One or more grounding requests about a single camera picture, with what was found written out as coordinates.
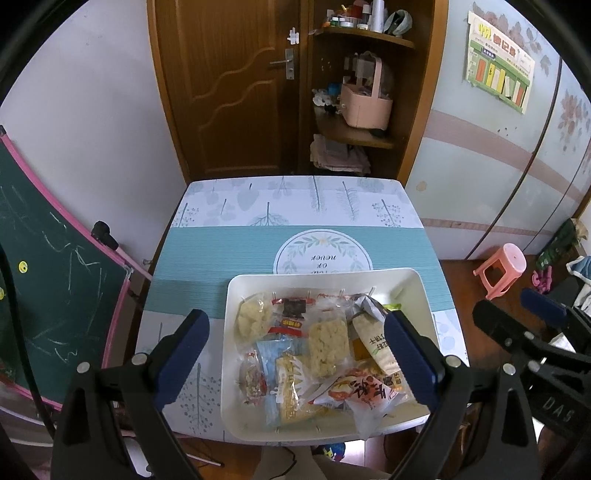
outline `door lock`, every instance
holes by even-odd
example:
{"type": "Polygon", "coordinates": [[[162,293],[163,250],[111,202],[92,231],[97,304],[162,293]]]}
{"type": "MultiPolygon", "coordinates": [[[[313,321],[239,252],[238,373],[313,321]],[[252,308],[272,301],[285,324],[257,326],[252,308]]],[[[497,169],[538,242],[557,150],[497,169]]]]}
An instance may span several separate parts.
{"type": "Polygon", "coordinates": [[[274,60],[270,61],[269,65],[283,65],[285,64],[285,78],[288,80],[294,80],[296,78],[296,68],[294,62],[294,49],[285,49],[285,60],[274,60]]]}

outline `chalkboard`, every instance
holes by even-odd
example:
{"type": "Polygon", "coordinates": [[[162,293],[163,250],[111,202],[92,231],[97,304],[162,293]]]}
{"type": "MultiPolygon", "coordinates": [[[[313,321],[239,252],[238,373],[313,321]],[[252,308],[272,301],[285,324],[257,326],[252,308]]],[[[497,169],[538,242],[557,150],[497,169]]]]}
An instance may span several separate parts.
{"type": "MultiPolygon", "coordinates": [[[[129,268],[45,190],[3,133],[0,127],[0,242],[12,269],[39,390],[49,403],[61,404],[80,362],[101,366],[129,268]]],[[[0,287],[6,291],[1,277],[0,287]]],[[[28,390],[5,295],[0,358],[14,367],[17,388],[28,390]]]]}

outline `circular logo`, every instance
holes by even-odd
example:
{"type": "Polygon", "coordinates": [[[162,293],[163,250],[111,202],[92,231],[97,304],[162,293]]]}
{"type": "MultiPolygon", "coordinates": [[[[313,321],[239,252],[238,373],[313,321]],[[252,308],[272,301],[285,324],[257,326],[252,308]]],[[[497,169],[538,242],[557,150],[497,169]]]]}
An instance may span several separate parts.
{"type": "Polygon", "coordinates": [[[273,272],[339,273],[373,270],[369,254],[349,235],[318,229],[298,233],[285,242],[275,256],[273,272]]]}

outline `pink plastic stool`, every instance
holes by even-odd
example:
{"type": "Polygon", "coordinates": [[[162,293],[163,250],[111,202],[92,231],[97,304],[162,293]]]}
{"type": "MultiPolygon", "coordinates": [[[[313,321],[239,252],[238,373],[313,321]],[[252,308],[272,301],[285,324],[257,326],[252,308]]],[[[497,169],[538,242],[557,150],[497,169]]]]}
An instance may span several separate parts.
{"type": "Polygon", "coordinates": [[[474,275],[480,276],[482,284],[488,292],[486,294],[486,299],[492,300],[504,295],[507,290],[509,290],[510,286],[515,283],[515,280],[517,280],[525,271],[526,267],[527,262],[519,247],[514,244],[505,244],[480,267],[475,269],[474,275]],[[502,267],[502,269],[505,270],[505,273],[494,286],[491,286],[486,279],[485,270],[493,265],[502,267]]]}

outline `tablecloth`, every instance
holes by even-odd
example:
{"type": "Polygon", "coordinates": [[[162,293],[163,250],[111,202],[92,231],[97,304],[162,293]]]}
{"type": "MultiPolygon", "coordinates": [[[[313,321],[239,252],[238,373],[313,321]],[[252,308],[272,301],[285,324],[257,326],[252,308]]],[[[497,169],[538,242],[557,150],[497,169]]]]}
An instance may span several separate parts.
{"type": "Polygon", "coordinates": [[[150,352],[193,308],[210,317],[210,338],[199,360],[177,401],[164,408],[170,427],[240,443],[220,418],[223,318],[234,276],[394,267],[418,271],[442,353],[467,363],[439,261],[399,182],[338,176],[193,182],[158,259],[136,347],[150,352]]]}

